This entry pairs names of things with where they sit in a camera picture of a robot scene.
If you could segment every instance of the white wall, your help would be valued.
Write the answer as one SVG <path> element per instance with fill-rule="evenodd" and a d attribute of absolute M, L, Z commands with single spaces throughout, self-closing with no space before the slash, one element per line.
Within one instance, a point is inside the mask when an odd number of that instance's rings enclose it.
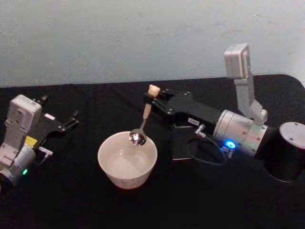
<path fill-rule="evenodd" d="M 1 0 L 0 21 L 0 86 L 224 76 L 238 42 L 305 82 L 303 0 Z"/>

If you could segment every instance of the green led light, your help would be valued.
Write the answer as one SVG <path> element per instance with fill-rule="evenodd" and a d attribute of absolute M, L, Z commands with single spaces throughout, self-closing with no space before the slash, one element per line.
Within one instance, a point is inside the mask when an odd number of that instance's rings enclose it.
<path fill-rule="evenodd" d="M 28 169 L 26 168 L 26 169 L 23 171 L 22 175 L 26 175 L 27 172 L 28 172 Z"/>

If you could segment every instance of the sticker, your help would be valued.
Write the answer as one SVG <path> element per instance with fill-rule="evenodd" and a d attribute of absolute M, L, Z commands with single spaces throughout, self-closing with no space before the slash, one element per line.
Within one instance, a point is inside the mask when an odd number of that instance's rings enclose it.
<path fill-rule="evenodd" d="M 34 147 L 34 145 L 36 144 L 36 142 L 37 142 L 37 140 L 35 139 L 35 138 L 32 138 L 32 137 L 29 137 L 29 136 L 27 136 L 26 138 L 25 138 L 25 144 L 27 144 L 28 146 L 30 146 L 30 147 Z"/>
<path fill-rule="evenodd" d="M 188 122 L 189 122 L 189 123 L 192 123 L 192 124 L 194 124 L 194 125 L 199 125 L 199 124 L 200 124 L 199 121 L 197 121 L 197 120 L 195 120 L 195 119 L 192 119 L 192 118 L 189 118 L 189 119 L 188 119 Z"/>
<path fill-rule="evenodd" d="M 50 115 L 50 114 L 45 114 L 44 116 L 47 117 L 47 118 L 49 118 L 49 119 L 51 119 L 51 120 L 54 120 L 54 119 L 55 119 L 55 117 L 53 117 L 53 116 Z"/>

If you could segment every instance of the metal spoon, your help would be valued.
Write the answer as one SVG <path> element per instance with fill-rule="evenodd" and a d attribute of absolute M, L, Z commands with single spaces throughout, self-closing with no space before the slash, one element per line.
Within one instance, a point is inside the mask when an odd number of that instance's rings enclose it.
<path fill-rule="evenodd" d="M 146 119 L 143 119 L 142 125 L 139 129 L 134 129 L 129 134 L 129 140 L 135 145 L 135 146 L 142 146 L 145 144 L 147 136 L 143 131 L 143 128 L 145 126 Z"/>

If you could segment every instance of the white label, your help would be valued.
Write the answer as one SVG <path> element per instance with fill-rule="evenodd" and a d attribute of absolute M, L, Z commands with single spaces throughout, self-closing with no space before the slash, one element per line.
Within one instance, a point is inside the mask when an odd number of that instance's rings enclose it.
<path fill-rule="evenodd" d="M 189 119 L 188 119 L 188 122 L 189 122 L 189 123 L 192 123 L 192 124 L 194 124 L 194 125 L 199 125 L 199 124 L 200 124 L 199 121 L 196 121 L 195 119 L 192 119 L 192 118 L 189 118 Z"/>
<path fill-rule="evenodd" d="M 54 119 L 55 119 L 55 117 L 53 117 L 53 116 L 50 115 L 50 114 L 45 114 L 44 116 L 47 117 L 47 118 L 49 118 L 49 119 L 51 119 L 51 120 L 54 120 Z"/>

